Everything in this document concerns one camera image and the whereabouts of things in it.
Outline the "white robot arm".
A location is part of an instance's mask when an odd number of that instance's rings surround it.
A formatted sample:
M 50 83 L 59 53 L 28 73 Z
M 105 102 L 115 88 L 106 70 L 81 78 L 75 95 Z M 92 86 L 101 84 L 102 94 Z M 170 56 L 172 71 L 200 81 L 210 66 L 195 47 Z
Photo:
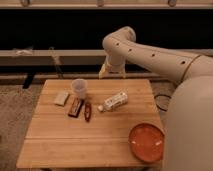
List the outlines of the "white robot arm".
M 102 46 L 100 77 L 124 73 L 130 61 L 177 85 L 166 114 L 162 171 L 213 171 L 213 58 L 138 44 L 130 27 L 108 34 Z

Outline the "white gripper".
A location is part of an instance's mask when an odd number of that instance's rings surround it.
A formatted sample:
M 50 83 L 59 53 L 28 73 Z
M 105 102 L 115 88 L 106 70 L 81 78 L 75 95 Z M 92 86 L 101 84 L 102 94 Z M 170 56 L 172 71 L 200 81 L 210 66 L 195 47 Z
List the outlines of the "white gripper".
M 123 79 L 126 78 L 125 59 L 119 56 L 106 56 L 105 62 L 99 71 L 99 79 L 104 78 L 107 74 L 119 74 Z

